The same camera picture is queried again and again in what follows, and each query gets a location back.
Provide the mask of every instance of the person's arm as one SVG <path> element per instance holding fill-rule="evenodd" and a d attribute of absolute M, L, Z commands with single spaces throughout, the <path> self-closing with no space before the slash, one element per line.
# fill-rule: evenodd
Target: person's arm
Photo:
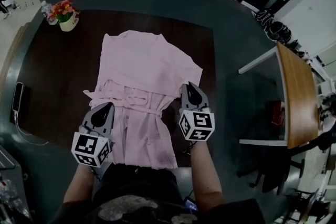
<path fill-rule="evenodd" d="M 224 204 L 221 183 L 206 142 L 197 142 L 191 149 L 191 169 L 199 211 L 206 213 Z"/>
<path fill-rule="evenodd" d="M 75 175 L 65 193 L 63 202 L 90 200 L 93 190 L 94 175 L 87 165 L 79 164 Z"/>

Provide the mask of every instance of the table surface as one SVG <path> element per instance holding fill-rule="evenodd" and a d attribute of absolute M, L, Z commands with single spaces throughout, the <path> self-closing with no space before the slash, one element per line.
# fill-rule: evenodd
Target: table surface
<path fill-rule="evenodd" d="M 104 34 L 119 35 L 127 30 L 162 34 L 191 56 L 203 68 L 200 87 L 215 110 L 215 55 L 210 28 L 145 14 L 83 11 L 71 32 L 62 32 L 46 21 L 37 30 L 18 76 L 18 81 L 27 86 L 18 117 L 20 127 L 70 149 L 74 132 L 90 109 L 90 99 L 82 91 L 94 91 L 96 87 Z M 175 123 L 180 107 L 174 101 L 162 115 L 175 153 L 189 145 Z"/>
<path fill-rule="evenodd" d="M 284 45 L 277 45 L 286 84 L 288 148 L 318 136 L 317 93 L 311 68 Z"/>

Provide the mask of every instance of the black shirt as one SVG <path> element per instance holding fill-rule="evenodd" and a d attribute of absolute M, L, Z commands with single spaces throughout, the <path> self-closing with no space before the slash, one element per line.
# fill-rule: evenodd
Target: black shirt
<path fill-rule="evenodd" d="M 168 170 L 111 165 L 92 201 L 63 204 L 52 224 L 265 223 L 254 199 L 217 206 L 200 215 L 184 206 Z"/>

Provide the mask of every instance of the water bottle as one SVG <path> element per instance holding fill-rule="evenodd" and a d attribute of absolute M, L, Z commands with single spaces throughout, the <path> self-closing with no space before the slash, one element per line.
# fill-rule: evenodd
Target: water bottle
<path fill-rule="evenodd" d="M 42 5 L 41 12 L 44 15 L 44 17 L 46 18 L 47 22 L 50 25 L 57 24 L 58 23 L 57 19 L 53 20 L 51 18 L 48 18 L 48 14 L 51 13 L 51 7 L 52 7 L 52 5 L 50 3 L 47 3 L 45 0 L 42 1 L 41 5 Z"/>

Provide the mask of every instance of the gray floor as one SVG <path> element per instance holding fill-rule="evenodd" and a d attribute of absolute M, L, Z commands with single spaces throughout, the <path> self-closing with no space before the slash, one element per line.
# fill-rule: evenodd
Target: gray floor
<path fill-rule="evenodd" d="M 216 130 L 210 143 L 224 196 L 228 202 L 255 197 L 267 223 L 279 217 L 286 210 L 287 197 L 277 196 L 274 191 L 263 194 L 259 187 L 250 188 L 248 183 L 255 180 L 255 174 L 242 178 L 236 176 L 237 170 L 253 165 L 264 152 L 264 148 L 259 146 L 239 145 L 239 138 L 269 135 L 264 124 L 265 103 L 282 97 L 276 59 L 269 59 L 246 74 L 237 73 L 240 67 L 274 46 L 250 10 L 235 0 L 74 0 L 74 5 L 79 10 L 152 14 L 213 29 L 217 104 Z M 2 144 L 30 174 L 29 192 L 34 195 L 29 195 L 28 202 L 31 209 L 36 210 L 37 223 L 45 223 L 55 213 L 76 167 L 70 152 L 50 144 L 37 147 L 22 143 L 8 120 L 23 57 L 42 19 L 38 14 L 30 25 L 30 34 L 25 37 L 7 78 L 5 100 L 0 107 Z M 192 190 L 190 169 L 178 169 L 175 173 L 182 196 L 189 194 Z M 293 168 L 285 192 L 297 185 L 298 171 Z"/>

